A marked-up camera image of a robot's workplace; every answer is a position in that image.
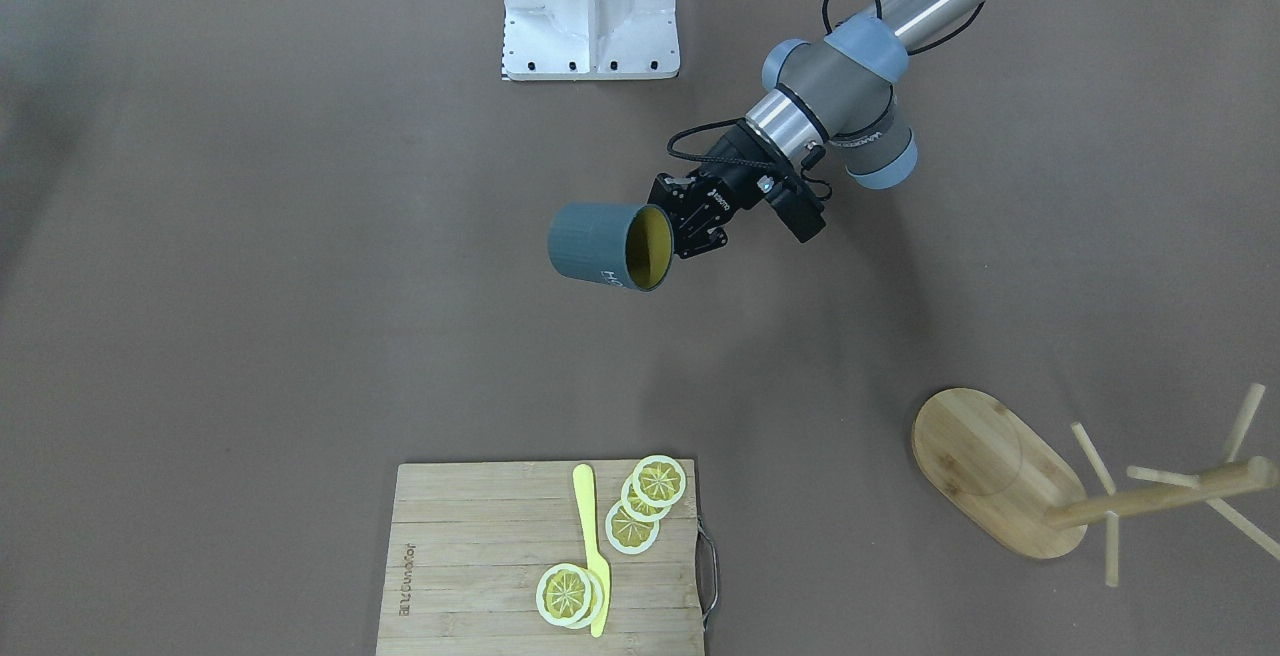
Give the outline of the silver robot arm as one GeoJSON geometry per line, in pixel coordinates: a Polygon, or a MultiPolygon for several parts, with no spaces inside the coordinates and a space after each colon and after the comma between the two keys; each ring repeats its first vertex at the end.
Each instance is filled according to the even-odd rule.
{"type": "Polygon", "coordinates": [[[685,177],[655,178],[649,201],[673,231],[675,254],[690,258],[726,243],[735,213],[768,202],[801,242],[823,227],[824,199],[804,176],[827,152],[865,188],[890,188],[918,160],[896,86],[909,59],[966,28],[987,0],[872,0],[815,41],[774,46],[762,68],[764,96],[685,177]]]}

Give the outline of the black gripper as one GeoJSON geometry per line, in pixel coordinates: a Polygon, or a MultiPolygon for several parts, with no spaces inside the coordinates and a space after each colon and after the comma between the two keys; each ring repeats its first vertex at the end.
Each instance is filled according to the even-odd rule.
{"type": "Polygon", "coordinates": [[[749,210],[763,200],[756,187],[760,176],[795,173],[783,164],[777,149],[748,124],[696,126],[673,135],[666,149],[671,156],[695,164],[685,176],[657,174],[646,199],[669,218],[675,229],[675,255],[681,259],[727,245],[723,224],[736,211],[749,210]],[[699,155],[676,147],[681,138],[719,128],[724,132],[708,152],[699,155]]]}

